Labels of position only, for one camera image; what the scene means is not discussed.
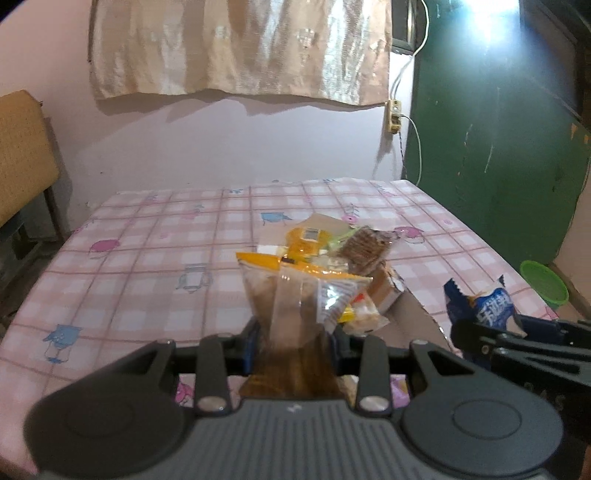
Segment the blue snack wrapper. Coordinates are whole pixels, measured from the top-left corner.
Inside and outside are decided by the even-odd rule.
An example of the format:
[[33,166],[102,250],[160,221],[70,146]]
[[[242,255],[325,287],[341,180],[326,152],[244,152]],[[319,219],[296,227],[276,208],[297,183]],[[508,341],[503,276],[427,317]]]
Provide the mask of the blue snack wrapper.
[[525,332],[515,322],[515,306],[505,290],[503,276],[477,295],[464,295],[453,279],[443,286],[443,291],[447,314],[452,323],[458,320],[473,320],[492,328],[525,336]]

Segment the wooden chair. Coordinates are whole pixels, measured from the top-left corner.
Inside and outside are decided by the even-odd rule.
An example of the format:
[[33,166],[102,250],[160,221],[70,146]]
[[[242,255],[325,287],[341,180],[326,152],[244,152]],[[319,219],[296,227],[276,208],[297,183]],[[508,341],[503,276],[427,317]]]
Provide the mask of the wooden chair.
[[28,240],[19,211],[41,192],[57,239],[64,242],[51,189],[58,176],[41,104],[25,90],[0,97],[0,238],[19,233],[21,244],[29,246],[25,254],[15,250],[19,259],[33,256],[39,247]]

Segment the beige curtain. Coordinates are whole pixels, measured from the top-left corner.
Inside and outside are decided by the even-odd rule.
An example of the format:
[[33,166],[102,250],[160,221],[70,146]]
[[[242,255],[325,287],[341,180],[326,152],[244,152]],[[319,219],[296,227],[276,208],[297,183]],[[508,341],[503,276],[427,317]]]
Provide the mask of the beige curtain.
[[390,0],[96,0],[98,99],[128,93],[388,97]]

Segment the pink wall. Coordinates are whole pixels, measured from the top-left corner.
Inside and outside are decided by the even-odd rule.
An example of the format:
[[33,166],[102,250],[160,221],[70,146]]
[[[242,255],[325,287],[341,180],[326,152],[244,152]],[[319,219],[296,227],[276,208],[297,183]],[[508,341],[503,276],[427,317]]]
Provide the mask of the pink wall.
[[[370,179],[383,107],[349,109],[292,97],[210,91],[95,102],[89,83],[91,0],[27,0],[0,24],[0,95],[26,89],[44,102],[61,156],[56,195],[70,229],[118,190],[219,188],[273,179]],[[394,78],[408,57],[392,55]],[[408,114],[413,69],[398,89]],[[403,142],[406,138],[406,125]],[[386,141],[389,149],[391,137]],[[400,148],[378,180],[400,176]],[[33,234],[50,233],[43,205],[28,208]]]

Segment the cardboard piece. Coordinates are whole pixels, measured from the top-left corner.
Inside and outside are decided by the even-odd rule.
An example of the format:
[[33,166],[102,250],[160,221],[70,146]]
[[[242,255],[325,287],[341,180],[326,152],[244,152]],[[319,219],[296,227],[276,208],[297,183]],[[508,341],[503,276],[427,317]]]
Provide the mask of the cardboard piece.
[[380,314],[385,315],[396,299],[404,292],[404,283],[398,274],[386,264],[376,268],[374,278],[367,288],[368,295],[374,301]]
[[380,337],[388,346],[408,348],[412,340],[421,339],[452,351],[435,319],[410,291],[400,295],[385,317],[390,323],[372,335]]

